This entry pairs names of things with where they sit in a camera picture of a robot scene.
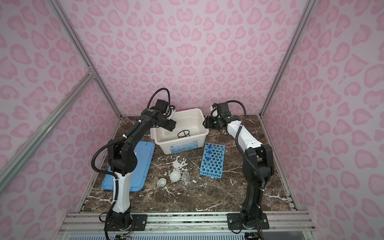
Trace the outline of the black wire ring stand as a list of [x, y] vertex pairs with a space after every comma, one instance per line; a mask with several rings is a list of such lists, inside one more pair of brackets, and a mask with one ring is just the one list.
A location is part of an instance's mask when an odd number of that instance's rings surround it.
[[182, 130], [182, 131], [178, 132], [177, 137], [179, 139], [190, 137], [190, 130]]

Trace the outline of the clear glass beaker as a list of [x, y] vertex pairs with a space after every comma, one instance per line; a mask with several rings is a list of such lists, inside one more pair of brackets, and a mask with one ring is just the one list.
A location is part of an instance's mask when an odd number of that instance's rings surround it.
[[185, 171], [182, 173], [182, 181], [184, 184], [189, 184], [191, 182], [191, 175], [189, 172]]

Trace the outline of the small white crucible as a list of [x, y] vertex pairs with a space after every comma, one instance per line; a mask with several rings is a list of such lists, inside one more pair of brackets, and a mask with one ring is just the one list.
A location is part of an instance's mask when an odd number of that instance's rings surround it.
[[167, 184], [167, 180], [165, 179], [165, 178], [160, 178], [159, 180], [158, 180], [158, 186], [159, 187], [165, 187], [166, 186], [166, 184]]

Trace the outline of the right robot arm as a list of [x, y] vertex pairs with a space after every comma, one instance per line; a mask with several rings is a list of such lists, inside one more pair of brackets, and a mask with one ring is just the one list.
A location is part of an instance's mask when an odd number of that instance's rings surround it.
[[262, 229], [269, 229], [262, 210], [265, 187], [274, 174], [273, 149], [258, 141], [245, 127], [247, 111], [236, 100], [213, 104], [203, 126], [210, 130], [225, 130], [235, 139], [243, 157], [243, 175], [247, 181], [246, 197], [238, 214], [227, 214], [228, 228], [234, 234], [242, 230], [257, 230], [261, 239]]

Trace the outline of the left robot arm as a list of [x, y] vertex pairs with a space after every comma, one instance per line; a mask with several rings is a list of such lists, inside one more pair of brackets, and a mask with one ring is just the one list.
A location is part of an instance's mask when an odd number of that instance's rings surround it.
[[174, 106], [165, 100], [157, 100], [155, 106], [143, 110], [129, 132], [119, 140], [108, 143], [108, 155], [114, 178], [114, 200], [105, 220], [105, 232], [131, 231], [134, 228], [131, 217], [131, 178], [137, 167], [136, 145], [151, 128], [161, 127], [173, 131], [176, 122], [170, 119]]

